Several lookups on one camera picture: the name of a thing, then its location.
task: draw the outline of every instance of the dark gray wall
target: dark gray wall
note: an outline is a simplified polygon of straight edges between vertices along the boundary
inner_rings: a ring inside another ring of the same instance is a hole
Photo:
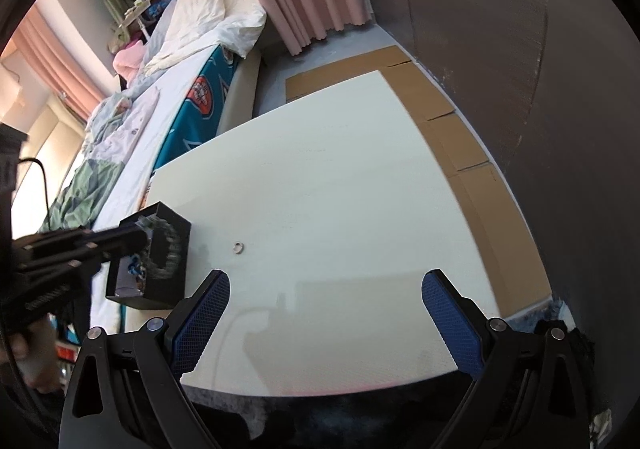
[[[554,292],[596,343],[616,430],[640,393],[638,39],[610,0],[372,5],[396,38],[409,18],[409,50],[505,174]]]

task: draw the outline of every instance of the open black box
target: open black box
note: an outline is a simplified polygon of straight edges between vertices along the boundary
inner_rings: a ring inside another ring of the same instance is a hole
[[[154,224],[154,229],[147,232],[150,242],[146,257],[150,263],[148,266],[144,262],[134,263],[137,267],[145,265],[145,277],[136,278],[130,272],[129,267],[133,261],[131,256],[112,262],[107,278],[106,297],[138,310],[169,310],[184,298],[191,223],[158,202],[124,218],[120,225],[138,222],[142,216],[151,218],[151,223]],[[172,258],[173,265],[177,266],[168,276],[163,272],[171,253],[177,255]]]

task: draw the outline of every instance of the pink pillow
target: pink pillow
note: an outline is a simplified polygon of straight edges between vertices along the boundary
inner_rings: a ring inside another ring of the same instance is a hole
[[[116,57],[113,58],[113,69],[129,84],[138,75],[144,56],[145,45],[142,41],[137,41],[130,47],[116,53]]]

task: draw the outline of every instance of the black box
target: black box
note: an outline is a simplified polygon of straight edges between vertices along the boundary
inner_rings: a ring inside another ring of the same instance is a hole
[[[141,222],[150,241],[144,252],[111,262],[106,297],[138,310],[170,310],[184,298],[191,223],[161,202],[120,225],[131,222]]]

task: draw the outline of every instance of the bed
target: bed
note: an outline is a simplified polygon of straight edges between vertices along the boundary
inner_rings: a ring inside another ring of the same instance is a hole
[[[257,0],[172,1],[132,86],[92,114],[84,161],[52,206],[59,226],[118,225],[143,206],[156,169],[252,118],[265,19]],[[92,281],[90,324],[115,333],[107,268]]]

